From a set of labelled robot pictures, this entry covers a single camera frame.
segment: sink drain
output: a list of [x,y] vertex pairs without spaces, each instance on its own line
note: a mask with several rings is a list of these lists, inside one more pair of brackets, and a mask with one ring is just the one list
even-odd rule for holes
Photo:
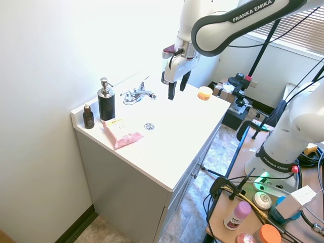
[[155,126],[152,123],[147,123],[144,125],[146,130],[153,130]]

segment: gray cabinet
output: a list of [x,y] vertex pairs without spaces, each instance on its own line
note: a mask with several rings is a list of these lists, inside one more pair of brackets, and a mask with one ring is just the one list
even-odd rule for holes
[[81,132],[77,139],[95,210],[134,243],[158,242],[194,182],[220,122],[172,192]]

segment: pink package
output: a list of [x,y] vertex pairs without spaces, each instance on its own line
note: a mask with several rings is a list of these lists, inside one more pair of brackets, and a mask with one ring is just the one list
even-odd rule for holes
[[130,131],[122,119],[103,121],[102,125],[115,149],[135,143],[144,137],[144,135],[138,132]]

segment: chrome faucet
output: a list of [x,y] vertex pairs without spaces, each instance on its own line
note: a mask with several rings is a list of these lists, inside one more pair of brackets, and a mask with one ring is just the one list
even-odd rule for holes
[[152,91],[146,91],[144,87],[144,81],[141,82],[138,89],[134,88],[134,91],[126,91],[125,93],[121,93],[120,96],[125,95],[124,104],[125,105],[133,105],[139,101],[141,101],[145,96],[150,97],[152,100],[156,99],[156,95]]

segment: window blinds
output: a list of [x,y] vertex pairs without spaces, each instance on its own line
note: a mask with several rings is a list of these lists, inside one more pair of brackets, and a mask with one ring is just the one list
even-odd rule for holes
[[[311,13],[311,11],[313,10],[304,11],[282,18],[273,37],[277,38],[286,33],[289,29]],[[254,32],[268,36],[272,26],[273,22],[254,30]],[[295,29],[284,37],[280,38],[280,40],[298,45],[311,52],[324,55],[324,6],[320,7],[315,13],[309,16]]]

